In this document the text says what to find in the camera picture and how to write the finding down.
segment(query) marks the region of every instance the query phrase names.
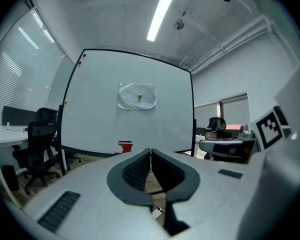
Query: whiteboard frame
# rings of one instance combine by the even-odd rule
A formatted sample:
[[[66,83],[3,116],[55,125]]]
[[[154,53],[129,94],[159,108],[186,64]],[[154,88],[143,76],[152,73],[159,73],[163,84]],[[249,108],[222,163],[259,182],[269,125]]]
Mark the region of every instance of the whiteboard frame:
[[[171,65],[171,66],[173,66],[173,67],[175,67],[177,69],[181,69],[183,71],[188,72],[189,75],[190,75],[191,92],[192,92],[192,121],[193,121],[193,126],[192,126],[192,145],[191,145],[191,149],[178,150],[178,151],[174,151],[174,152],[175,153],[183,153],[183,152],[191,151],[191,156],[192,157],[194,156],[195,145],[196,145],[196,143],[195,143],[195,140],[196,140],[195,100],[194,100],[194,88],[193,88],[193,83],[192,83],[192,75],[191,75],[190,71],[188,71],[188,70],[186,70],[186,69],[184,69],[182,67],[173,65],[173,64],[171,64],[169,62],[163,61],[161,59],[150,57],[150,56],[146,56],[146,55],[142,55],[142,54],[138,54],[138,53],[134,53],[134,52],[123,51],[123,50],[114,50],[114,49],[92,49],[92,48],[90,48],[90,49],[84,49],[82,51],[82,53],[80,54],[78,60],[76,61],[75,65],[74,65],[74,68],[72,70],[71,76],[69,78],[68,84],[67,84],[66,89],[65,89],[63,100],[65,100],[66,97],[67,97],[68,88],[69,88],[70,82],[72,80],[72,77],[73,77],[73,75],[75,73],[75,69],[76,69],[76,67],[77,67],[77,65],[78,65],[78,63],[79,63],[80,59],[82,58],[82,55],[84,54],[85,51],[107,51],[107,52],[117,52],[117,53],[137,55],[137,56],[145,57],[145,58],[148,58],[148,59],[151,59],[151,60],[159,61],[159,62],[168,64],[168,65]],[[62,103],[62,105],[59,106],[59,112],[58,112],[57,138],[58,138],[59,148],[61,150],[65,150],[65,151],[68,151],[68,152],[79,153],[79,154],[88,155],[88,156],[104,157],[104,158],[116,156],[116,154],[112,154],[112,153],[92,152],[92,151],[81,150],[81,149],[76,149],[76,148],[73,148],[73,147],[68,147],[68,146],[62,145],[62,143],[61,143],[61,128],[62,128],[62,117],[63,117],[62,115],[63,115],[64,105],[65,104]]]

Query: whiteboard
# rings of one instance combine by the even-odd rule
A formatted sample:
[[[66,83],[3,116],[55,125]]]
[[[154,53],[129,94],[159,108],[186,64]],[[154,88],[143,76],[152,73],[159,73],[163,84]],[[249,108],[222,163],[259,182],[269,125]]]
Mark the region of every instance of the whiteboard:
[[[121,83],[155,86],[155,108],[120,108]],[[65,149],[113,155],[123,152],[122,141],[132,144],[131,151],[192,148],[192,80],[182,68],[134,53],[86,49],[64,98],[60,139]]]

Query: ceiling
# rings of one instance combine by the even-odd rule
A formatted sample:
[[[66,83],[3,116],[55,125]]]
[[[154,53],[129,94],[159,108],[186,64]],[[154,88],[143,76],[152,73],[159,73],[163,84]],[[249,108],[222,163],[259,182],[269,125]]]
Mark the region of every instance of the ceiling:
[[[84,20],[81,15],[78,22],[74,10],[67,11],[69,22],[76,25],[81,37],[86,34],[93,46],[86,48],[135,52],[175,65],[189,57],[188,66],[259,15],[252,0],[173,0],[152,42],[147,35],[159,0],[62,2],[84,15]],[[181,30],[174,28],[178,19],[184,22]]]

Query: white paper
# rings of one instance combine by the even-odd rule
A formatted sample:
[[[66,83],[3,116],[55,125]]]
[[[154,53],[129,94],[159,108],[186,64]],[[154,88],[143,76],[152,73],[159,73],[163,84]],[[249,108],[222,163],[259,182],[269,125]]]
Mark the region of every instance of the white paper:
[[[120,83],[118,106],[124,110],[151,110],[156,106],[154,85]]]

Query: trash bin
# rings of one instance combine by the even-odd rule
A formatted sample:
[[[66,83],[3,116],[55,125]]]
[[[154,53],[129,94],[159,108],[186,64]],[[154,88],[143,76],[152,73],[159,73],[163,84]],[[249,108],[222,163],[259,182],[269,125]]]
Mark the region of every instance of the trash bin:
[[[11,191],[19,190],[19,183],[13,165],[3,165],[2,174]]]

